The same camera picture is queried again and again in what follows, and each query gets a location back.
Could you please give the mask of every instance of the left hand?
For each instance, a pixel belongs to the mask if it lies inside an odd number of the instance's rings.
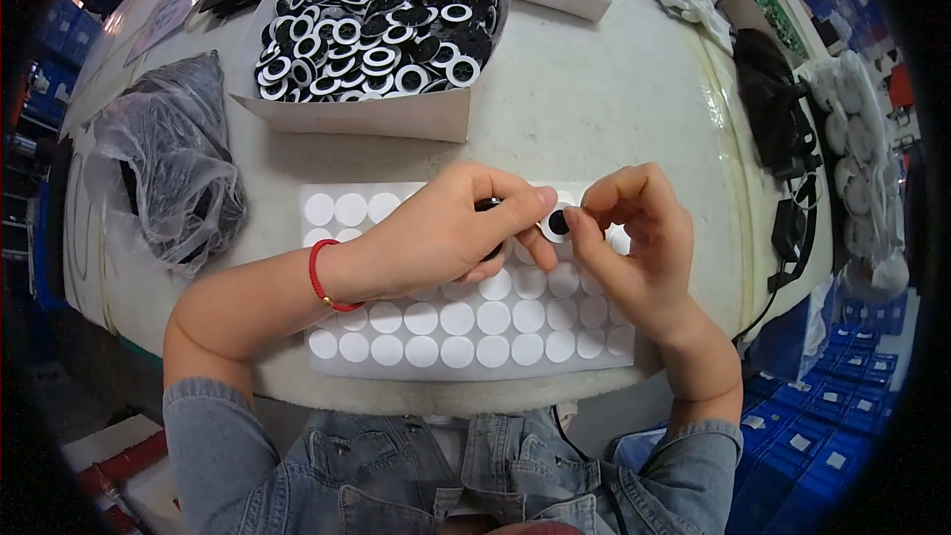
[[[475,203],[505,202],[477,213]],[[558,200],[554,189],[477,163],[454,163],[362,236],[322,249],[317,272],[341,303],[398,297],[453,280],[477,282],[502,269],[480,262],[515,236],[543,270],[557,263],[537,224]]]

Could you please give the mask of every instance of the denim jacket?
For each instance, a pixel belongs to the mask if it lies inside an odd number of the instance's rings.
[[[164,394],[168,454],[186,524],[237,535],[434,534],[457,505],[500,524],[619,533],[722,533],[742,449],[737,426],[691,424],[640,473],[585,461],[551,410],[469,420],[461,474],[415,416],[315,411],[283,461],[244,396],[206,378]]]

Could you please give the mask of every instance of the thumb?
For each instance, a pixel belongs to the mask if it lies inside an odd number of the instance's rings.
[[[506,197],[502,203],[481,215],[488,223],[481,224],[480,239],[486,244],[496,244],[518,232],[528,230],[541,221],[558,202],[558,195],[551,186],[529,188]]]
[[[597,221],[587,211],[578,207],[565,208],[565,221],[572,231],[572,244],[575,257],[594,275],[602,287],[611,291],[611,287],[622,280],[618,276],[624,268],[621,256],[614,252],[604,239],[604,233]]]

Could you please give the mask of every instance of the hand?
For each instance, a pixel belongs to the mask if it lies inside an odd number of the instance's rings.
[[[477,213],[475,203],[490,196],[505,202]],[[497,274],[501,256],[480,261],[514,235],[538,267],[551,270],[557,256],[535,224],[557,200],[551,187],[534,188],[477,163],[454,163],[362,236],[322,249],[317,269],[335,301],[398,297]]]
[[[628,166],[601,178],[581,207],[565,210],[576,259],[650,339],[674,338],[697,308],[687,292],[693,220],[660,167]],[[627,256],[605,241],[612,223],[631,237]]]

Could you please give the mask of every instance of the red string bracelet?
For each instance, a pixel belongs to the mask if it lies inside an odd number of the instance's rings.
[[[317,297],[323,300],[323,303],[327,304],[327,306],[333,308],[339,313],[349,313],[356,310],[363,304],[366,304],[366,302],[358,302],[355,304],[334,304],[334,301],[327,296],[326,291],[324,291],[320,286],[320,281],[317,280],[317,267],[314,264],[317,261],[317,253],[320,252],[321,248],[327,246],[328,244],[339,244],[339,241],[321,240],[310,249],[310,284],[314,286],[314,291],[317,293]]]

